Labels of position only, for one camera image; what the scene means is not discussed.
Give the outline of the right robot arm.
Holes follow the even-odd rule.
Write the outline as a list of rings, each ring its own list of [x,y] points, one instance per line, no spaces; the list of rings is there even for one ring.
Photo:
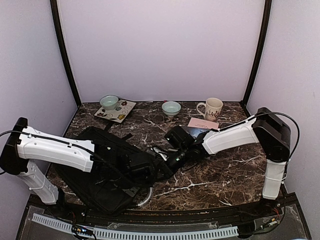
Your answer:
[[[272,112],[266,107],[247,119],[218,129],[203,129],[192,136],[181,126],[169,130],[165,138],[176,149],[174,153],[162,153],[158,165],[166,178],[190,160],[199,160],[221,151],[259,143],[266,156],[265,179],[262,189],[263,200],[255,205],[255,213],[266,217],[275,208],[281,185],[285,180],[287,165],[296,150],[291,147],[291,129],[280,119],[281,112]]]

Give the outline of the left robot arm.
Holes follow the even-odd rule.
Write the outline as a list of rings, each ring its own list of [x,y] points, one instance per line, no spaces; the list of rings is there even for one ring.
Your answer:
[[[1,136],[7,138],[0,154],[3,171],[22,179],[60,218],[67,218],[71,208],[37,161],[56,165],[60,177],[87,206],[139,208],[153,195],[157,170],[153,156],[100,128],[88,127],[71,139],[36,130],[21,117]]]

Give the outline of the dark blue book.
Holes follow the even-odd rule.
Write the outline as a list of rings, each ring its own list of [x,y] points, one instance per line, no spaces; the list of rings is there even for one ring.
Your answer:
[[[194,139],[198,137],[198,135],[209,131],[207,128],[198,128],[198,127],[189,127],[189,126],[181,126],[181,128],[191,135]]]

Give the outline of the black student bag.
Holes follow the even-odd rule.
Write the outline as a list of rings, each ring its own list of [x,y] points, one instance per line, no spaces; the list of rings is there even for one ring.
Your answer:
[[[94,143],[94,146],[111,145],[130,152],[145,152],[129,144],[125,139],[94,126],[83,130],[76,139],[90,140]],[[154,154],[149,154],[154,156],[156,179],[158,160]],[[62,164],[55,164],[54,168],[62,180],[87,207],[97,209],[107,215],[116,216],[128,209],[133,205],[134,197],[139,190],[149,188],[140,186],[121,188],[111,181],[99,180],[92,174],[93,168],[90,172],[84,172]]]

